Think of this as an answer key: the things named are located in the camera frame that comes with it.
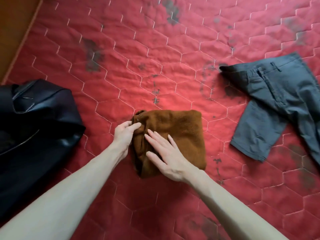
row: clothing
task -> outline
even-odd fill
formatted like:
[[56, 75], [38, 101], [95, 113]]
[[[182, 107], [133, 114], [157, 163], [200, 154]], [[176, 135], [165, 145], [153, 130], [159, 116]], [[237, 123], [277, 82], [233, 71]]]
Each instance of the clothing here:
[[230, 142], [264, 161], [288, 122], [320, 164], [320, 88], [297, 53], [221, 66], [222, 75], [252, 96]]
[[135, 165], [142, 178], [157, 175], [159, 170], [146, 156], [147, 151], [156, 153], [147, 142], [147, 130], [158, 132], [162, 137], [172, 136], [182, 155], [200, 169], [206, 168], [206, 149], [203, 138], [201, 113], [195, 110], [141, 110], [132, 118], [133, 123], [141, 122], [132, 138]]
[[0, 218], [65, 161], [82, 125], [72, 93], [45, 80], [0, 86]]

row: forearm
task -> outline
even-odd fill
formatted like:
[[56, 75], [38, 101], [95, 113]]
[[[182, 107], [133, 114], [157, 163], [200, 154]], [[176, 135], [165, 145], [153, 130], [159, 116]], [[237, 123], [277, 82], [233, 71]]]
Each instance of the forearm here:
[[186, 177], [231, 239], [287, 239], [278, 230], [214, 182], [204, 171], [193, 169]]
[[123, 152], [111, 144], [0, 229], [0, 239], [68, 240]]

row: folded brown garment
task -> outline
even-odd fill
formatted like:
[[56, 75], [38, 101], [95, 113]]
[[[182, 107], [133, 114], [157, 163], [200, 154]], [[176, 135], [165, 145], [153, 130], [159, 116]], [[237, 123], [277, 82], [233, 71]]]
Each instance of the folded brown garment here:
[[170, 134], [189, 162], [199, 169], [206, 168], [206, 149], [200, 112], [196, 110], [140, 110], [134, 115], [132, 122], [141, 122], [142, 124], [134, 132], [132, 138], [134, 163], [140, 177], [146, 178], [159, 173], [156, 166], [146, 156], [147, 151], [154, 152], [159, 156], [144, 137], [148, 129], [158, 132], [166, 139]]

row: red quilted mat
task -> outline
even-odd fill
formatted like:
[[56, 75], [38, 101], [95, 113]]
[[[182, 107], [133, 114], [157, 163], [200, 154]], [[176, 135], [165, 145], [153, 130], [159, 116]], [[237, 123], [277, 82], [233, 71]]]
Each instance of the red quilted mat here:
[[[141, 109], [202, 113], [206, 172], [289, 239], [320, 238], [320, 177], [288, 127], [264, 163], [229, 145], [249, 97], [219, 65], [297, 51], [320, 78], [320, 0], [45, 0], [9, 83], [72, 90], [85, 136], [62, 180], [105, 149]], [[73, 240], [229, 239], [188, 186], [111, 174]]]

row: hand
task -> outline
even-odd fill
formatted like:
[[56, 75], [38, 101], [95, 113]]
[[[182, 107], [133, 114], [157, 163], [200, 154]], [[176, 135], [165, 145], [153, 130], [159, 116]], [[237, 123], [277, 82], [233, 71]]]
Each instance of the hand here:
[[131, 121], [126, 121], [118, 125], [114, 130], [113, 144], [122, 151], [120, 160], [124, 159], [128, 155], [128, 147], [131, 143], [134, 131], [140, 128], [141, 123], [135, 123], [131, 125]]
[[160, 172], [174, 180], [187, 182], [187, 177], [198, 168], [192, 165], [180, 152], [177, 144], [172, 137], [168, 135], [169, 141], [159, 135], [157, 132], [148, 130], [149, 135], [145, 134], [146, 140], [160, 154], [162, 160], [153, 152], [147, 152], [146, 155], [157, 166]]

